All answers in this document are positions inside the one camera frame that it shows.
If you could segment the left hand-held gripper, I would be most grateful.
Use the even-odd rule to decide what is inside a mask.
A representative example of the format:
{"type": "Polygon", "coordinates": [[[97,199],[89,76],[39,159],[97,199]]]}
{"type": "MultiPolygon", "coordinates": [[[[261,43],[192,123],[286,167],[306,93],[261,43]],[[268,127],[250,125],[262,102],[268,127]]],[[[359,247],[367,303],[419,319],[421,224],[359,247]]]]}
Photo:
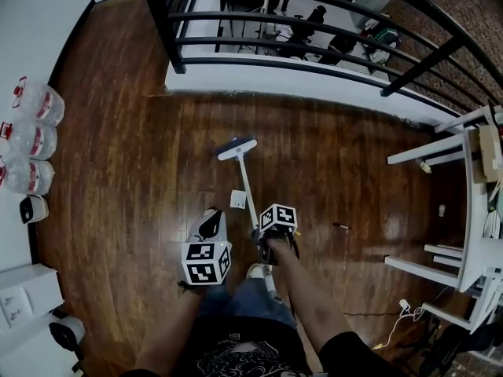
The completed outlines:
{"type": "Polygon", "coordinates": [[[182,268],[190,286],[221,285],[225,281],[232,265],[232,244],[227,240],[223,210],[217,210],[210,218],[202,216],[193,223],[188,243],[180,244],[182,268]]]}

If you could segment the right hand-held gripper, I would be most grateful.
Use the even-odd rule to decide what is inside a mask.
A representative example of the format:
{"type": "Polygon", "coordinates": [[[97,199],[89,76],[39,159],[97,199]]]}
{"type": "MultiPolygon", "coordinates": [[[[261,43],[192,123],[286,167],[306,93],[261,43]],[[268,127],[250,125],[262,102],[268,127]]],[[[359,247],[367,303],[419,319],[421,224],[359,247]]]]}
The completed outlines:
{"type": "Polygon", "coordinates": [[[294,207],[272,204],[259,216],[259,225],[253,229],[251,239],[257,246],[259,257],[265,265],[277,265],[272,250],[267,245],[268,239],[287,240],[297,254],[296,235],[297,216],[294,207]]]}

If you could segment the white broom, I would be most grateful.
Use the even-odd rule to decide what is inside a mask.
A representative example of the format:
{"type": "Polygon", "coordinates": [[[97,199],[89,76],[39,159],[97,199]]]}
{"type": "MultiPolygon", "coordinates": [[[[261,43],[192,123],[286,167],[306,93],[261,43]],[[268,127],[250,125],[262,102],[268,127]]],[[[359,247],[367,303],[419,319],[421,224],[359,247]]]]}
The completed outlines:
{"type": "MultiPolygon", "coordinates": [[[[252,197],[252,189],[248,180],[248,173],[244,163],[244,155],[257,145],[257,140],[253,137],[234,137],[230,142],[217,148],[217,157],[220,161],[235,159],[240,165],[240,173],[243,181],[244,190],[247,193],[247,205],[251,217],[251,232],[259,225],[259,218],[256,213],[255,203],[252,197]]],[[[273,277],[273,266],[265,265],[260,259],[259,264],[263,265],[264,284],[269,296],[279,304],[284,304],[284,300],[278,294],[273,277]]]]}

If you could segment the person's right forearm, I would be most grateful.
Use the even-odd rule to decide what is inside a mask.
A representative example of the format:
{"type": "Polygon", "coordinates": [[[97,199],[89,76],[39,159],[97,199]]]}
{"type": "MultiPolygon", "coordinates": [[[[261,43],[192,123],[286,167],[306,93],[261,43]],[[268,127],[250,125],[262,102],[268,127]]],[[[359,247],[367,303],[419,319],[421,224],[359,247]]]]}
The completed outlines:
{"type": "Polygon", "coordinates": [[[277,252],[275,256],[290,302],[314,350],[319,353],[332,338],[351,332],[337,303],[316,284],[299,259],[291,251],[277,252]]]}

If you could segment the person's right hand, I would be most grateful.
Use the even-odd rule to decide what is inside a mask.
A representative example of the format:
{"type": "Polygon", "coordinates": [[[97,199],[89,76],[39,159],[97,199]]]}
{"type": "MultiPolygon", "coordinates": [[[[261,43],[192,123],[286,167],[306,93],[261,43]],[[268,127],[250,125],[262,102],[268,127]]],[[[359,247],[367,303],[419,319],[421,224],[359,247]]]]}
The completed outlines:
{"type": "Polygon", "coordinates": [[[278,265],[283,265],[297,259],[295,252],[291,249],[290,243],[287,240],[279,238],[268,239],[267,245],[272,250],[278,265]]]}

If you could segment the person's blue jeans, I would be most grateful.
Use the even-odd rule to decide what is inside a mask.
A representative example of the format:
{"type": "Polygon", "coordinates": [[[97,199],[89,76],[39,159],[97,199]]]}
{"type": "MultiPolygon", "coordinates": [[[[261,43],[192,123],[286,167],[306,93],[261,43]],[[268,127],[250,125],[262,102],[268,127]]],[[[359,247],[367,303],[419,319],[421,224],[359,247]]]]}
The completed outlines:
{"type": "Polygon", "coordinates": [[[291,310],[271,298],[261,278],[245,279],[232,294],[224,285],[209,287],[198,317],[254,317],[297,328],[291,310]]]}

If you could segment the person's black printed t-shirt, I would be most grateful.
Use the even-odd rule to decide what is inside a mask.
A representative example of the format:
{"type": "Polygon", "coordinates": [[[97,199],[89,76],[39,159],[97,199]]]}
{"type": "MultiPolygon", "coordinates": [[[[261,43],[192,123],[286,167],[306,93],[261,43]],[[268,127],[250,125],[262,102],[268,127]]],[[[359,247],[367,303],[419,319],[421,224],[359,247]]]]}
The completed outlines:
{"type": "MultiPolygon", "coordinates": [[[[354,332],[318,353],[325,377],[406,377],[354,332]]],[[[311,377],[296,329],[258,317],[198,317],[170,377],[311,377]]]]}

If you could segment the small white bin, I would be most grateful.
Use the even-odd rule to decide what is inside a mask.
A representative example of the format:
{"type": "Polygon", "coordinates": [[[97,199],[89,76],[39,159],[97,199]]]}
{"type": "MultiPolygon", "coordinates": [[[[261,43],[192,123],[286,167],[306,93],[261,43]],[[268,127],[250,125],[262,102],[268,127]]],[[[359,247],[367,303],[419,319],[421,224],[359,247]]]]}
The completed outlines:
{"type": "Polygon", "coordinates": [[[28,223],[38,222],[48,217],[50,211],[48,204],[42,196],[26,196],[20,201],[21,221],[28,223]]]}

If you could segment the grey bin with black bag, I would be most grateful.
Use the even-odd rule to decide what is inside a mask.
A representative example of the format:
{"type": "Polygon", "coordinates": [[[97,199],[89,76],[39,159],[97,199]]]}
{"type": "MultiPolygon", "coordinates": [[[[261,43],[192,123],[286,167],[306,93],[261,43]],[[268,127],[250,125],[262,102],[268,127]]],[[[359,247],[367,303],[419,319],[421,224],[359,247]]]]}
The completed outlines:
{"type": "Polygon", "coordinates": [[[59,346],[73,352],[79,361],[83,359],[80,343],[85,337],[86,330],[80,319],[67,315],[56,322],[50,323],[49,329],[53,339],[59,346]]]}

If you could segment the white water dispenser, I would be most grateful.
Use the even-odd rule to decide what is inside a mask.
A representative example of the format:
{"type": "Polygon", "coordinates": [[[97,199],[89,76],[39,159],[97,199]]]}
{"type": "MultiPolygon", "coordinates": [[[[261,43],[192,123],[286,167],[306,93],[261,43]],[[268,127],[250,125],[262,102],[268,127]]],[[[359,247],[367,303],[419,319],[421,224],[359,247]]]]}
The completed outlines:
{"type": "Polygon", "coordinates": [[[57,271],[42,264],[0,272],[0,334],[31,324],[64,303],[57,271]]]}

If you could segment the white table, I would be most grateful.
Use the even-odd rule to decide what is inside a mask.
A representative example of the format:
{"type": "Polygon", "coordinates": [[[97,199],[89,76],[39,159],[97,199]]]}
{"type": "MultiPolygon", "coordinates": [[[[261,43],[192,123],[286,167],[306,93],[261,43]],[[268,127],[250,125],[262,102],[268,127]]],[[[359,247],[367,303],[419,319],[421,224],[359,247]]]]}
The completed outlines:
{"type": "Polygon", "coordinates": [[[503,126],[503,107],[492,104],[435,127],[436,133],[449,131],[449,137],[387,158],[390,165],[416,162],[418,159],[422,159],[430,167],[458,160],[464,163],[466,187],[462,194],[466,196],[466,221],[463,245],[424,245],[424,251],[432,254],[434,262],[452,266],[454,270],[442,271],[394,256],[386,256],[384,262],[415,276],[452,287],[460,293],[473,293],[475,306],[468,318],[455,316],[431,303],[425,302],[421,306],[423,310],[470,333],[483,324],[503,298],[503,213],[490,208],[503,197],[503,181],[475,183],[472,132],[481,126],[490,126],[494,133],[496,167],[499,169],[503,164],[503,148],[499,134],[500,126],[503,126]]]}

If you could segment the black office chair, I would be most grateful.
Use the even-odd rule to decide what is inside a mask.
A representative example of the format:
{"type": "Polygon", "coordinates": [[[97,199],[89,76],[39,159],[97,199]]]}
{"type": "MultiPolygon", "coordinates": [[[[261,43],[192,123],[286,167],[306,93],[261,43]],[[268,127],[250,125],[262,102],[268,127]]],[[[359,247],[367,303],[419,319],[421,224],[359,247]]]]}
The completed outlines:
{"type": "MultiPolygon", "coordinates": [[[[316,24],[323,24],[325,14],[326,8],[323,5],[318,5],[306,18],[306,21],[316,24]]],[[[308,44],[310,44],[310,37],[313,36],[314,33],[315,29],[310,25],[292,25],[292,37],[289,39],[289,41],[294,44],[307,46],[308,44]]],[[[301,53],[299,50],[294,49],[291,49],[287,53],[287,57],[303,58],[304,55],[305,53],[301,53]]]]}

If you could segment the green white bag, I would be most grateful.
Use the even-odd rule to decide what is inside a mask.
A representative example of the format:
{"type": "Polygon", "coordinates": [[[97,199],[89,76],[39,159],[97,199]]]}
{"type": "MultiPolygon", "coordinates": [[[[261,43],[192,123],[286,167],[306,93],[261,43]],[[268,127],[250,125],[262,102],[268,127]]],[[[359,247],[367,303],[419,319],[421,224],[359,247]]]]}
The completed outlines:
{"type": "MultiPolygon", "coordinates": [[[[392,49],[396,49],[401,42],[398,32],[389,27],[383,28],[375,35],[367,34],[367,38],[389,46],[392,49]]],[[[363,45],[363,49],[365,51],[365,55],[368,57],[368,60],[376,64],[386,64],[391,55],[388,51],[378,49],[371,45],[363,45]]]]}

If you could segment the brown cardboard box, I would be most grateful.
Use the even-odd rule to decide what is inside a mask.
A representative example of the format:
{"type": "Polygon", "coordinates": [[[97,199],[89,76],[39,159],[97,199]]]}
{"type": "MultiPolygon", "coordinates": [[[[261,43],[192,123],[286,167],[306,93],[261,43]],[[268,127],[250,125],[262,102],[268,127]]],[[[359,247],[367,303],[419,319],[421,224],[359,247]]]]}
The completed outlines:
{"type": "Polygon", "coordinates": [[[503,181],[503,164],[498,169],[494,133],[490,126],[481,126],[472,132],[473,174],[476,184],[503,181]]]}

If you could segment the black metal railing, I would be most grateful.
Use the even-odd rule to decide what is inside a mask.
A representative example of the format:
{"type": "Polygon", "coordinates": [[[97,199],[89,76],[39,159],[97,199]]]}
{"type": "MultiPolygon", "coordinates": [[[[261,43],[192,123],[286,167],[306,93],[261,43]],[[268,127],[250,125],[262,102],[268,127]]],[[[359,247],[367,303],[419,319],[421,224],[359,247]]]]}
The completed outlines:
{"type": "Polygon", "coordinates": [[[503,74],[473,37],[428,0],[146,0],[169,58],[166,87],[310,96],[376,108],[418,104],[458,115],[499,105],[503,74]],[[307,22],[315,7],[324,23],[307,22]],[[292,25],[310,25],[307,46],[291,43],[292,25]],[[396,49],[367,38],[398,32],[396,49]],[[391,55],[368,60],[363,45],[391,55]],[[287,57],[291,50],[303,58],[287,57]]]}

